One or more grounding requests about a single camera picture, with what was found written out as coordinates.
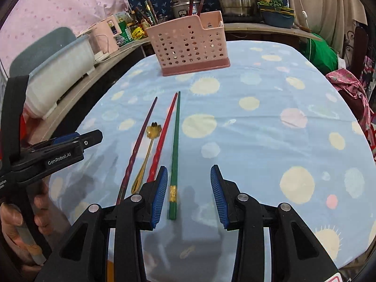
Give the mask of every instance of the gold spoon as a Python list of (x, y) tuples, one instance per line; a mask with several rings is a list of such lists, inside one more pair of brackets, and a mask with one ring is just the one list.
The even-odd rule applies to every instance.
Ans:
[(151, 139), (151, 141), (149, 144), (149, 149), (147, 150), (145, 160), (141, 166), (140, 171), (138, 172), (136, 176), (135, 181), (133, 182), (132, 190), (131, 190), (132, 194), (135, 194), (140, 190), (142, 179), (144, 178), (144, 174), (145, 174), (146, 164), (149, 159), (150, 151), (152, 150), (154, 139), (159, 137), (159, 135), (161, 134), (161, 130), (162, 130), (161, 125), (158, 125), (157, 123), (152, 123), (151, 126), (146, 127), (147, 137)]

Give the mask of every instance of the light blue tablecloth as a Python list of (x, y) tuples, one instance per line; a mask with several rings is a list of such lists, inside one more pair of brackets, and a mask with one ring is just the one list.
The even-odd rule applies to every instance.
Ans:
[[(156, 230), (142, 233), (148, 279), (231, 281), (237, 231), (219, 223), (213, 164), (260, 203), (291, 203), (336, 265), (345, 265), (376, 233), (376, 169), (360, 127), (325, 77), (293, 48), (255, 41), (227, 47), (226, 69), (162, 77), (155, 56), (130, 69), (78, 128), (100, 129), (103, 142), (87, 149), (84, 161), (52, 175), (52, 200), (71, 223), (91, 203), (114, 205), (152, 101), (158, 96), (151, 121), (163, 125), (180, 90), (179, 217), (167, 220), (166, 194)], [(169, 173), (174, 117), (160, 160)], [(148, 144), (144, 137), (127, 196)], [(266, 281), (269, 266), (267, 258)]]

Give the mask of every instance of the potted plant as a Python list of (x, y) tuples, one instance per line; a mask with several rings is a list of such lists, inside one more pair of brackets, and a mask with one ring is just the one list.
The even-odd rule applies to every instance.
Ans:
[(261, 0), (257, 4), (266, 24), (281, 28), (293, 26), (295, 11), (283, 5), (282, 0)]

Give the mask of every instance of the yellow package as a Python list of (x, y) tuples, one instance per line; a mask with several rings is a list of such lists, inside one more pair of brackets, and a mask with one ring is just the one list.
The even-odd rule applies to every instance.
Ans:
[(132, 37), (133, 37), (134, 40), (138, 40), (138, 39), (141, 39), (141, 38), (145, 37), (144, 30), (141, 27), (137, 27), (133, 31)]

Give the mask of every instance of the beige curtain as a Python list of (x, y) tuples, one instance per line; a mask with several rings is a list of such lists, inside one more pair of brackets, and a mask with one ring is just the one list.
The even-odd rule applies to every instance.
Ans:
[(356, 21), (367, 24), (365, 11), (359, 0), (290, 0), (295, 9), (296, 24), (306, 26), (302, 11), (307, 13), (308, 26), (319, 34), (339, 54), (342, 54), (343, 37), (348, 31), (355, 31)]

